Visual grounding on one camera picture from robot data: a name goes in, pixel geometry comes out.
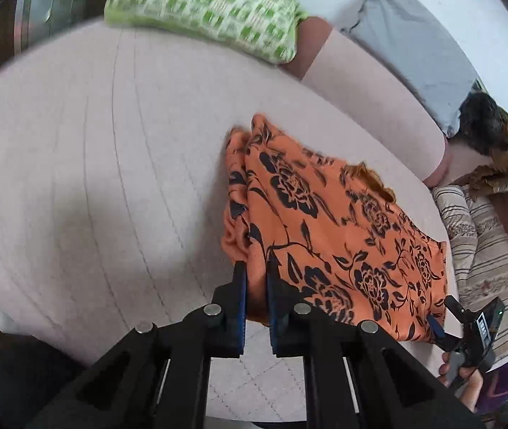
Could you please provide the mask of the right hand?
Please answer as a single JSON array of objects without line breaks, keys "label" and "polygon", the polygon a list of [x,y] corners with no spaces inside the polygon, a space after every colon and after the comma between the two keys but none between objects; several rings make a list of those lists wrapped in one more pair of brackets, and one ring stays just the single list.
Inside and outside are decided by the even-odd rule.
[{"label": "right hand", "polygon": [[[442,354],[443,363],[438,369],[438,381],[444,386],[449,386],[449,380],[447,374],[450,371],[450,354],[445,352]],[[484,385],[484,378],[477,368],[466,368],[461,367],[458,369],[458,375],[463,381],[461,387],[461,394],[458,396],[458,400],[464,404],[472,413],[476,411],[477,402]]]}]

